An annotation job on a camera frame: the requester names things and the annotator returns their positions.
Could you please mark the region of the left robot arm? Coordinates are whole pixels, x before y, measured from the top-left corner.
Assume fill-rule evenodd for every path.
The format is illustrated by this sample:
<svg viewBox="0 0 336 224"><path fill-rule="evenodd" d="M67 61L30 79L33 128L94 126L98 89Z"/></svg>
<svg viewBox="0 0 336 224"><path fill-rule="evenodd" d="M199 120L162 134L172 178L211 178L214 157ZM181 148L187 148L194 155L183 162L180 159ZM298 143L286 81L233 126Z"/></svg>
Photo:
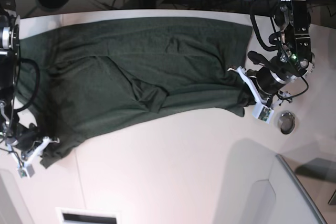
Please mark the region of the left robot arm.
<svg viewBox="0 0 336 224"><path fill-rule="evenodd" d="M311 51L309 28L310 15L306 0L277 0L270 8L270 21L274 32L269 36L267 46L261 38L255 19L254 2L250 9L250 20L257 40L268 52L277 54L270 60L263 55L249 51L248 59L261 68L257 71L242 66L230 67L228 71L237 73L254 97L253 117L269 123L274 108L284 101L292 102L294 95L282 91L287 84L301 79L315 68L315 56Z"/></svg>

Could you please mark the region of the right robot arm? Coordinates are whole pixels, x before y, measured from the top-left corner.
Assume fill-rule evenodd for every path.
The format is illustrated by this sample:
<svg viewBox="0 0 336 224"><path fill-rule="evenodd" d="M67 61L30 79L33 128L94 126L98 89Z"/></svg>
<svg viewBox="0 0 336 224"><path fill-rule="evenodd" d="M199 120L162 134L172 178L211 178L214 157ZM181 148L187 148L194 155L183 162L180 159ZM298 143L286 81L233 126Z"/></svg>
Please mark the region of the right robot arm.
<svg viewBox="0 0 336 224"><path fill-rule="evenodd" d="M59 139L43 135L34 124L25 127L19 122L19 112L31 106L40 84L37 63L21 57L19 29L15 0L1 0L1 142L6 146L3 151L15 160L19 176L31 178L35 173L33 160L41 156L49 144L59 143ZM16 109L20 67L24 63L35 71L35 86L28 102Z"/></svg>

